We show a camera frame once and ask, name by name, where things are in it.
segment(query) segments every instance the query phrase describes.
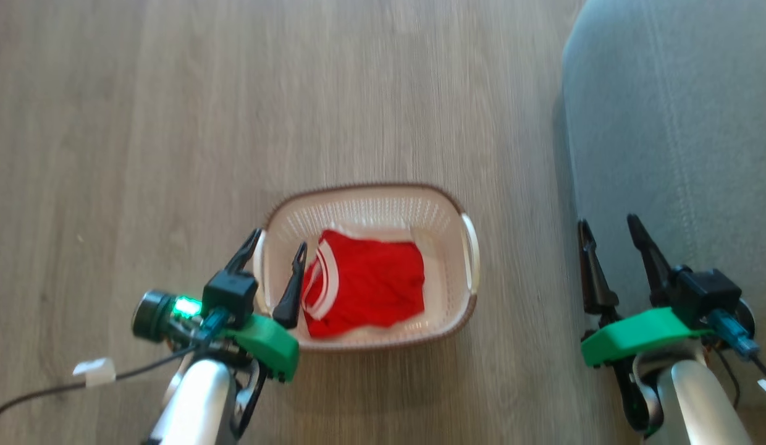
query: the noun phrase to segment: wooden floor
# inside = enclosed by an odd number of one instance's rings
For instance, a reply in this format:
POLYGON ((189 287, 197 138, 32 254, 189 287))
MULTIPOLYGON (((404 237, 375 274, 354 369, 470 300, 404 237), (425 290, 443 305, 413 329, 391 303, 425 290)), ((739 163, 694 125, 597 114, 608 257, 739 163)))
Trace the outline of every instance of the wooden floor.
MULTIPOLYGON (((629 443, 581 364, 558 103, 581 0, 0 0, 0 402, 199 295, 289 194, 418 180, 464 203, 479 304, 450 340, 307 355, 247 443, 629 443)), ((34 402, 3 443, 137 443, 171 369, 34 402)))

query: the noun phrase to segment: blue connector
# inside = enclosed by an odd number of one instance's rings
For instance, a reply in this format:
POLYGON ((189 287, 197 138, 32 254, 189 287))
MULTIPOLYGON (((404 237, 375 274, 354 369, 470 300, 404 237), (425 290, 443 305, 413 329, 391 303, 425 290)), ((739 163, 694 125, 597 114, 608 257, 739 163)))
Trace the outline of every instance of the blue connector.
POLYGON ((707 315, 707 326, 715 331, 716 335, 728 343, 739 355, 741 360, 751 361, 759 353, 759 345, 756 341, 748 338, 750 335, 737 320, 722 309, 716 309, 707 315))

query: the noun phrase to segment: green light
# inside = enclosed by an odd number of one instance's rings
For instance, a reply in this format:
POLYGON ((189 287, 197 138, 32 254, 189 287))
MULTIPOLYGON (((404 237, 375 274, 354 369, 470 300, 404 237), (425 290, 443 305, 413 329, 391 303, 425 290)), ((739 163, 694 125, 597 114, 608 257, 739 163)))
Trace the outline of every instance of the green light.
POLYGON ((191 318, 192 316, 199 315, 202 311, 202 302, 195 299, 189 299, 185 295, 177 297, 177 301, 174 302, 174 315, 185 316, 191 318))

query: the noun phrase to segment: basket rim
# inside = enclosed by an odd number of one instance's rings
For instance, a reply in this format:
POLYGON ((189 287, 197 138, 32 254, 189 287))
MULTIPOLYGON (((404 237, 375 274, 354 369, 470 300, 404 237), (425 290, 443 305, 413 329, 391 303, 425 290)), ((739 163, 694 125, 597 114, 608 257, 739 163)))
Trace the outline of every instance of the basket rim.
MULTIPOLYGON (((445 197, 446 200, 448 200, 448 202, 450 202, 454 206, 454 209, 457 210, 458 214, 465 214, 465 209, 460 204, 460 201, 458 201, 457 198, 455 198, 454 195, 452 195, 450 192, 436 185, 432 185, 425 182, 364 182, 364 183, 355 183, 355 184, 336 185, 333 187, 325 187, 321 189, 312 189, 312 190, 307 190, 305 192, 299 192, 294 195, 290 195, 289 197, 279 202, 278 205, 276 205, 275 208, 273 208, 273 210, 267 215, 267 219, 265 220, 264 230, 266 232, 269 231, 271 222, 276 218, 279 212, 281 212, 282 208, 285 208, 285 206, 289 205, 289 203, 295 202, 296 200, 312 197, 313 195, 321 195, 328 192, 343 192, 343 191, 351 190, 351 189, 379 189, 379 188, 401 188, 401 187, 413 188, 413 189, 429 189, 434 192, 437 192, 439 195, 442 195, 443 197, 445 197)), ((468 321, 471 319, 471 315, 473 315, 475 309, 476 309, 476 293, 472 293, 471 295, 468 296, 468 302, 465 306, 465 312, 462 314, 462 316, 459 319, 457 319, 457 322, 453 324, 453 326, 449 327, 448 330, 446 330, 446 332, 440 333, 440 334, 429 334, 426 336, 415 337, 409 340, 395 341, 390 344, 385 344, 385 343, 352 344, 349 346, 335 345, 333 347, 321 347, 314 344, 302 344, 301 342, 298 342, 298 343, 300 344, 300 349, 302 352, 320 352, 320 353, 326 353, 326 354, 343 354, 347 352, 387 351, 390 349, 400 349, 401 347, 416 346, 418 344, 426 344, 426 343, 431 343, 433 341, 442 340, 446 337, 452 336, 455 333, 459 332, 461 329, 465 327, 466 324, 468 324, 468 321)))
POLYGON ((346 184, 346 185, 336 185, 333 187, 327 187, 323 189, 312 189, 307 190, 305 192, 296 193, 294 195, 290 195, 289 197, 285 198, 281 202, 278 203, 278 205, 273 208, 273 210, 267 214, 267 219, 265 219, 265 231, 270 229, 271 222, 273 219, 275 219, 276 215, 279 214, 279 212, 284 208, 284 206, 289 205, 289 203, 301 200, 302 198, 306 197, 313 197, 313 195, 322 195, 324 193, 328 192, 344 192, 346 190, 351 189, 380 189, 380 188, 397 188, 397 187, 409 187, 413 189, 431 189, 434 192, 439 193, 440 195, 443 195, 446 199, 448 199, 448 202, 452 203, 454 206, 454 209, 457 210, 458 214, 464 214, 465 209, 462 205, 460 205, 460 201, 457 200, 457 198, 454 197, 450 192, 446 192, 445 189, 440 188, 439 186, 428 184, 425 182, 364 182, 359 184, 346 184))

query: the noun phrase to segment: laundry basket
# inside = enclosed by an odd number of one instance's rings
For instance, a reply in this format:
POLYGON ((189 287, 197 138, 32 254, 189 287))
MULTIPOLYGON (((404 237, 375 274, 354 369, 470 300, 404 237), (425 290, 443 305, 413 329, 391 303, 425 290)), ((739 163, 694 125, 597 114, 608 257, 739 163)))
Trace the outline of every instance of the laundry basket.
POLYGON ((361 185, 302 193, 273 210, 256 246, 256 304, 270 315, 287 287, 292 258, 304 240, 307 264, 324 229, 349 224, 367 234, 408 229, 424 259, 424 312, 388 329, 363 327, 330 339, 309 335, 303 313, 291 333, 301 350, 388 349, 451 335, 470 319, 479 285, 479 242, 452 197, 428 185, 361 185))

